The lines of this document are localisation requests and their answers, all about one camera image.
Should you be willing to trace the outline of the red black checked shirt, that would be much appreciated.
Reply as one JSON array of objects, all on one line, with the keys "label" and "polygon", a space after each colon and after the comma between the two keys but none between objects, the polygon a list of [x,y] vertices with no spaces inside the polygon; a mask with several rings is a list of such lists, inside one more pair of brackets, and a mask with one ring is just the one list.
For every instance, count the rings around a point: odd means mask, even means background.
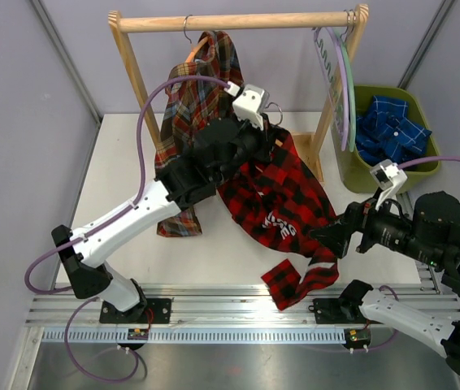
[{"label": "red black checked shirt", "polygon": [[285,259],[261,277],[277,309],[285,310],[337,281],[337,257],[310,236],[332,222],[336,213],[299,157],[292,134],[280,127],[272,132],[269,162],[246,162],[219,188],[219,195],[233,221],[259,244],[308,259],[304,273]]}]

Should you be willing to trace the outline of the orange hanger of red shirt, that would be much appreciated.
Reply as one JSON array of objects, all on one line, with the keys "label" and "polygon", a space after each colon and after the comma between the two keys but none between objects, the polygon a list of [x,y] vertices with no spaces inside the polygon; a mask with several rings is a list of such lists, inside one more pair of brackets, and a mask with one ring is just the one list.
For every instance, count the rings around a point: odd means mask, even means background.
[{"label": "orange hanger of red shirt", "polygon": [[269,112],[268,115],[268,125],[267,125],[267,139],[273,143],[274,145],[281,147],[283,145],[283,141],[278,137],[278,130],[280,125],[282,124],[284,113],[276,102],[268,102],[263,111],[266,112],[269,109],[273,109],[272,112]]}]

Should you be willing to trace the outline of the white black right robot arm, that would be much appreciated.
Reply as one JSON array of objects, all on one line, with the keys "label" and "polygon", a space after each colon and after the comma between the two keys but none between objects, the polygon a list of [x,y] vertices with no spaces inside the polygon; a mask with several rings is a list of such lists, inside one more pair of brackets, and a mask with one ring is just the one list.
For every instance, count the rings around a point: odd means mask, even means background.
[{"label": "white black right robot arm", "polygon": [[[444,191],[420,196],[413,215],[401,204],[382,199],[381,193],[364,202],[352,202],[346,211],[325,227],[313,230],[311,238],[343,258],[351,236],[361,234],[360,254],[380,245],[415,261],[421,271],[414,288],[419,301],[449,290],[460,302],[460,202]],[[319,323],[379,323],[426,345],[444,358],[460,376],[460,319],[426,314],[402,299],[390,298],[384,288],[354,279],[340,296],[316,299],[312,306]]]}]

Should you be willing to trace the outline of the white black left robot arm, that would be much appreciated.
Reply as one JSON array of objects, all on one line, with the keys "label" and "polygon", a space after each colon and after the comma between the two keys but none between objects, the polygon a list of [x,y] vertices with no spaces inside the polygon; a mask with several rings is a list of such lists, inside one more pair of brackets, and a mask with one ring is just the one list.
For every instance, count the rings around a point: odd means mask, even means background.
[{"label": "white black left robot arm", "polygon": [[139,322],[149,306],[140,285],[106,260],[152,225],[213,197],[244,163],[266,162],[275,143],[273,128],[214,119],[134,198],[86,226],[56,227],[52,237],[75,297],[102,299],[108,323]]}]

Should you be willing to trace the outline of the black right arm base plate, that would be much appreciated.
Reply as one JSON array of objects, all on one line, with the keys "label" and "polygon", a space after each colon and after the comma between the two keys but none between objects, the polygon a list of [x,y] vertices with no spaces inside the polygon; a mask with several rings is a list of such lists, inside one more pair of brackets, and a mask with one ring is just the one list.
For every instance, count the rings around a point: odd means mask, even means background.
[{"label": "black right arm base plate", "polygon": [[360,324],[365,323],[362,316],[345,314],[337,298],[315,298],[312,312],[317,324]]}]

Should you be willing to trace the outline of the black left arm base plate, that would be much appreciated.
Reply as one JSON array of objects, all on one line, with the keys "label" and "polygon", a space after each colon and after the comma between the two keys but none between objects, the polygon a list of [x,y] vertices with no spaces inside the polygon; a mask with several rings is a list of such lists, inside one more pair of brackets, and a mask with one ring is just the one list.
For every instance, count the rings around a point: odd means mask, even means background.
[{"label": "black left arm base plate", "polygon": [[134,308],[122,312],[112,304],[104,301],[99,316],[103,324],[169,324],[171,316],[172,299],[147,298],[146,304],[139,304]]}]

